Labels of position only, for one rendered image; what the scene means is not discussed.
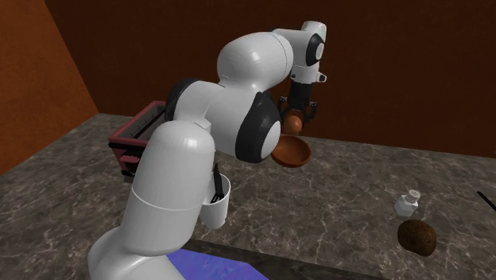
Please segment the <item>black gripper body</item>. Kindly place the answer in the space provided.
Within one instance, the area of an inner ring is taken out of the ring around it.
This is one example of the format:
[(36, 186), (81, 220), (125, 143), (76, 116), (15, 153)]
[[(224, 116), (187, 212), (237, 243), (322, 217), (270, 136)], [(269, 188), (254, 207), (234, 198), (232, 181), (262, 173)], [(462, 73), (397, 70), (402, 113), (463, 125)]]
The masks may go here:
[(310, 104), (312, 84), (302, 84), (292, 81), (289, 92), (289, 107), (296, 110), (304, 110)]

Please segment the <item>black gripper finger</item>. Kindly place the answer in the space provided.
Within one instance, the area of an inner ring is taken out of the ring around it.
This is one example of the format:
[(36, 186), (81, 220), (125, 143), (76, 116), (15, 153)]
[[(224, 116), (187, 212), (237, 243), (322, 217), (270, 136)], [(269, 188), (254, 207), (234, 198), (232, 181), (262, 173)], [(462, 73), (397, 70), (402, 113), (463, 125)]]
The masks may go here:
[(303, 120), (304, 124), (313, 120), (316, 115), (318, 103), (315, 101), (310, 101), (305, 109), (303, 109)]
[(277, 109), (279, 110), (281, 118), (284, 118), (291, 110), (291, 103), (288, 99), (289, 98), (286, 96), (281, 96), (277, 102)]

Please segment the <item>brown egg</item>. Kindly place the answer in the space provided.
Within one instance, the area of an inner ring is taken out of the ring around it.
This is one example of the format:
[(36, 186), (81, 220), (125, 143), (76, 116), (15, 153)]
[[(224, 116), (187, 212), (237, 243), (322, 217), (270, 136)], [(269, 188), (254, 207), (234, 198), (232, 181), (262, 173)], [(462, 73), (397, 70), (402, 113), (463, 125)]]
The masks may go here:
[(298, 135), (303, 128), (303, 123), (298, 115), (286, 115), (283, 121), (284, 134)]

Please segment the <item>brown bowl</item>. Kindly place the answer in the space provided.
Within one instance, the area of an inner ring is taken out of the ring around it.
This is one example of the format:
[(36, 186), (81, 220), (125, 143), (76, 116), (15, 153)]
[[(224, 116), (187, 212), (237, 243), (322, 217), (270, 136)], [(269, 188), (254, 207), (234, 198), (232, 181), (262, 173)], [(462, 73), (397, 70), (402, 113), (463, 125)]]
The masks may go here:
[(283, 134), (277, 146), (271, 153), (272, 159), (279, 165), (288, 168), (297, 168), (305, 165), (311, 158), (312, 151), (309, 145), (294, 135)]

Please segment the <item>black fork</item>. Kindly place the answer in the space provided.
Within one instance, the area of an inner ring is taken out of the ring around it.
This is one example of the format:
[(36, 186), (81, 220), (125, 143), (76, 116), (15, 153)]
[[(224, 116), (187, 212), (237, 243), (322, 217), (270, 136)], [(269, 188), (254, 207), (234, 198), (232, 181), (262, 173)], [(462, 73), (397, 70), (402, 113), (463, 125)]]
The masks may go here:
[(215, 194), (211, 199), (211, 204), (218, 202), (225, 197), (224, 192), (223, 192), (222, 177), (221, 177), (221, 174), (219, 172), (219, 165), (217, 163), (215, 163), (215, 165), (214, 165), (213, 179), (214, 179), (214, 186), (215, 186)]

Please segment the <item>white cup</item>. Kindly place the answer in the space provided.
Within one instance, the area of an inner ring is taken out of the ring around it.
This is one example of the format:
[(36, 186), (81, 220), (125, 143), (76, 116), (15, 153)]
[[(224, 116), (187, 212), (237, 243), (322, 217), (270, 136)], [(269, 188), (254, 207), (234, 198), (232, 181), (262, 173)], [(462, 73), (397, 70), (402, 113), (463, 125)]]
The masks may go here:
[(231, 182), (224, 174), (220, 174), (220, 177), (222, 180), (224, 198), (211, 203), (215, 195), (215, 179), (214, 177), (211, 177), (207, 195), (204, 197), (203, 205), (200, 210), (201, 222), (210, 229), (221, 228), (226, 221), (228, 213)]

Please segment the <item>white salt shaker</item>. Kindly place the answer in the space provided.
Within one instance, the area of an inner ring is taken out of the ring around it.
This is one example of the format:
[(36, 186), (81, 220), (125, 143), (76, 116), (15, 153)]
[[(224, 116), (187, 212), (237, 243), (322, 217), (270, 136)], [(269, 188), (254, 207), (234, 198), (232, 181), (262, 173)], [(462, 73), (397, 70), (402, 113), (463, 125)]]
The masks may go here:
[(394, 209), (399, 216), (410, 217), (418, 208), (420, 193), (410, 189), (405, 195), (401, 195), (394, 205)]

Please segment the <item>red toaster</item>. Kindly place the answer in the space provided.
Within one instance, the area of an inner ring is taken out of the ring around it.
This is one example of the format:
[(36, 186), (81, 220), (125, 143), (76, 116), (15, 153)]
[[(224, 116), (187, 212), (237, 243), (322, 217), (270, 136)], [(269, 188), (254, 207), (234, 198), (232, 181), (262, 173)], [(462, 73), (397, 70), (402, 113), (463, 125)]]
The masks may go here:
[(153, 101), (108, 138), (126, 183), (132, 183), (154, 130), (165, 121), (163, 101)]

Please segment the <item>brown rough potato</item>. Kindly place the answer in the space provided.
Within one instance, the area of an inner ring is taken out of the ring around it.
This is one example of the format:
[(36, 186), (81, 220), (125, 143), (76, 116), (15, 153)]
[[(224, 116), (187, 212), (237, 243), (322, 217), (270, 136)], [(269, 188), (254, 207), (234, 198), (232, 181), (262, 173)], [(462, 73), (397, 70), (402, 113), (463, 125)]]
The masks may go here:
[(421, 220), (406, 220), (397, 229), (397, 240), (407, 251), (428, 257), (436, 249), (437, 234)]

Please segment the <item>blue patterned robot stand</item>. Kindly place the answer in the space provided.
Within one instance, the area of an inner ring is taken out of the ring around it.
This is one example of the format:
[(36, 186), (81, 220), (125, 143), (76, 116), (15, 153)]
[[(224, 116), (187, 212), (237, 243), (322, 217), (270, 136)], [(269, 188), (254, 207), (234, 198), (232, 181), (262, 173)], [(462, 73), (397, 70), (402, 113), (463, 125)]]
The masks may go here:
[(185, 249), (167, 257), (185, 280), (269, 280), (246, 262)]

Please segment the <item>thin black stick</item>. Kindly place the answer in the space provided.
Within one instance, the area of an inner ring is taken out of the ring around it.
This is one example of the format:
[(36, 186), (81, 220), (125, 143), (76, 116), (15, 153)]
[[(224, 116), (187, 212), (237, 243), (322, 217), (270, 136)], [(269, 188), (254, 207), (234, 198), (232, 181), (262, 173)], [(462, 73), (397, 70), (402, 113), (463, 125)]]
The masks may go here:
[(479, 196), (493, 209), (496, 211), (496, 205), (487, 197), (485, 196), (482, 192), (477, 191)]

